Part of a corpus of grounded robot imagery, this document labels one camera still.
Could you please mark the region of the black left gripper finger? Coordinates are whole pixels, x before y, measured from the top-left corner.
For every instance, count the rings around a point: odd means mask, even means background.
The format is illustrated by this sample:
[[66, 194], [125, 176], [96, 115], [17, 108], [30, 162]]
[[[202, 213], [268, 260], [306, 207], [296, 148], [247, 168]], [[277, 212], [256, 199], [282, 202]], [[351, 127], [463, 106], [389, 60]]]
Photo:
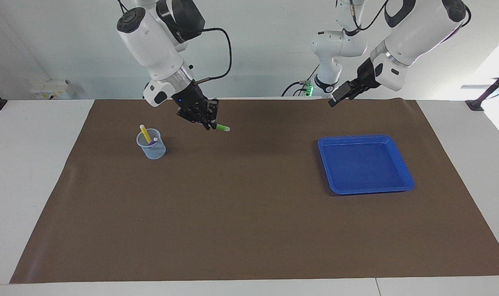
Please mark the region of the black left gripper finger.
[[330, 95], [328, 99], [328, 104], [330, 107], [335, 107], [338, 103], [344, 99], [349, 99], [353, 94], [353, 84], [349, 81], [344, 82], [341, 86], [336, 88], [334, 92]]

